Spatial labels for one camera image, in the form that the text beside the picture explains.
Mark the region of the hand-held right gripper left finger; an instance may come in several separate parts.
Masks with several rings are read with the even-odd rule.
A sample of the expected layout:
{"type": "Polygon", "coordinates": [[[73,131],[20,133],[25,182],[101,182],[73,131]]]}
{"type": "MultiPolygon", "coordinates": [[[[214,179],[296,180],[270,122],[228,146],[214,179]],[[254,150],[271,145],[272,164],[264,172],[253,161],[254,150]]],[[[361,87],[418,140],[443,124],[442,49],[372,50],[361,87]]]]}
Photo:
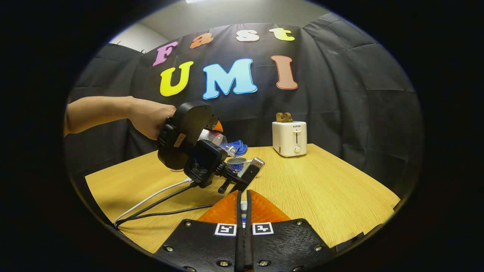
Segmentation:
{"type": "Polygon", "coordinates": [[[234,191],[198,220],[182,220],[155,255],[184,272],[241,271],[240,199],[234,191]]]}

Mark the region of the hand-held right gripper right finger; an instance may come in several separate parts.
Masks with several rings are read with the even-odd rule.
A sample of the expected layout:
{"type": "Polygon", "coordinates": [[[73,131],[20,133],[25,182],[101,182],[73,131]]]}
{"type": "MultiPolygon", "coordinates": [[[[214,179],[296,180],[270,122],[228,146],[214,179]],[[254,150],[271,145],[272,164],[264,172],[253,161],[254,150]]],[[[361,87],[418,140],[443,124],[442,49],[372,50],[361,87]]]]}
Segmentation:
{"type": "Polygon", "coordinates": [[[247,191],[246,267],[254,272],[308,272],[334,258],[304,218],[290,219],[271,201],[247,191]]]}

